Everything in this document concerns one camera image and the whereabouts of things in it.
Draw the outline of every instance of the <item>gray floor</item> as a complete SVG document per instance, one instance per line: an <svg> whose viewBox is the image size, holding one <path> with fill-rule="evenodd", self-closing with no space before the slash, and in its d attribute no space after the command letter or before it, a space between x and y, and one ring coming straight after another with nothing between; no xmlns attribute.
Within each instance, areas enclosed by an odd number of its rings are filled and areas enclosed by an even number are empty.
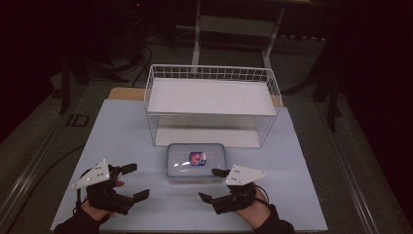
<svg viewBox="0 0 413 234"><path fill-rule="evenodd" d="M297 42L282 38L277 41L271 63L281 90L306 78L322 46L322 42L314 40ZM191 63L191 47L162 43L148 43L148 47L153 52L152 63ZM259 51L212 48L202 48L200 64L263 66ZM132 71L123 77L131 80L137 72ZM53 80L58 81L58 78L59 74ZM43 154L44 158L33 184L56 160L86 143L99 108L111 89L130 84L113 83L98 77L94 77L88 86L73 84L72 105L63 116L58 115L59 99L50 97L39 105L0 145L1 201L5 201L34 156ZM328 231L322 233L413 233L346 103L346 97L341 95L339 98L338 106L343 116L336 119L337 133L333 134L325 121L326 103L313 102L311 98L314 88L284 96L283 100L291 114L327 222ZM90 116L89 125L85 128L66 126L70 114ZM47 173L30 194L11 233L49 232L81 152L80 149L68 155Z"/></svg>

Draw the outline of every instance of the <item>container lid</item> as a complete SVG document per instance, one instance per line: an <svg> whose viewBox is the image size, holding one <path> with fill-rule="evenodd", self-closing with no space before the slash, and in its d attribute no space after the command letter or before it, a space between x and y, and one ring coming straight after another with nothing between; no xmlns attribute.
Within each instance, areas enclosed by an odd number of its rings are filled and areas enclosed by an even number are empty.
<svg viewBox="0 0 413 234"><path fill-rule="evenodd" d="M225 148L220 143L173 143L168 147L167 176L214 176L212 169L226 170Z"/></svg>

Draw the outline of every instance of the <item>label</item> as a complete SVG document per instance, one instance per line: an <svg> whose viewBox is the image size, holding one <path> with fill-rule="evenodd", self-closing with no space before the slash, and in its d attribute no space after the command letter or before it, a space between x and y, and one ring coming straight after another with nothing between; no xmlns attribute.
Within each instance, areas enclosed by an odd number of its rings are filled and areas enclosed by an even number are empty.
<svg viewBox="0 0 413 234"><path fill-rule="evenodd" d="M189 162L192 166L204 166L207 162L207 156L204 152L191 152Z"/></svg>

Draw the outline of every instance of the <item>human hand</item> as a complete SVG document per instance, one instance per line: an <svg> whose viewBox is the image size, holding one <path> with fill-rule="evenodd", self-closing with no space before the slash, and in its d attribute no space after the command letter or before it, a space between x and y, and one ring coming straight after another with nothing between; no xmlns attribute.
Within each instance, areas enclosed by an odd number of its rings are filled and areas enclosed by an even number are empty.
<svg viewBox="0 0 413 234"><path fill-rule="evenodd" d="M120 180L116 180L115 181L115 186L116 187L120 187L123 186L125 183L123 181ZM111 213L109 211L106 210L100 210L100 209L96 209L94 207L91 207L91 205L89 204L89 200L88 198L86 198L85 202L82 204L81 206L82 210L85 211L91 218L93 218L96 221L102 221L104 217L110 215L110 217L113 217L115 215L115 213Z"/></svg>
<svg viewBox="0 0 413 234"><path fill-rule="evenodd" d="M255 187L255 190L255 197L267 202L267 199L261 190L258 187ZM243 210L236 211L235 214L242 217L253 229L256 229L261 226L265 220L267 220L271 214L271 211L265 204L254 200L251 206Z"/></svg>

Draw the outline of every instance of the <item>sleeve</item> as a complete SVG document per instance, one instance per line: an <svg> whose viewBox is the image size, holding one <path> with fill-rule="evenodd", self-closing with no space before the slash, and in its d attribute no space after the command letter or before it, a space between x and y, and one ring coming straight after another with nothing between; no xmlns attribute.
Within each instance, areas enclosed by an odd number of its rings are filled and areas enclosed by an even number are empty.
<svg viewBox="0 0 413 234"><path fill-rule="evenodd" d="M271 215L264 223L256 229L253 229L257 234L293 234L294 227L291 223L280 220L276 207L271 205Z"/></svg>
<svg viewBox="0 0 413 234"><path fill-rule="evenodd" d="M78 209L66 222L59 224L55 234L98 234L102 222L91 218L85 211Z"/></svg>

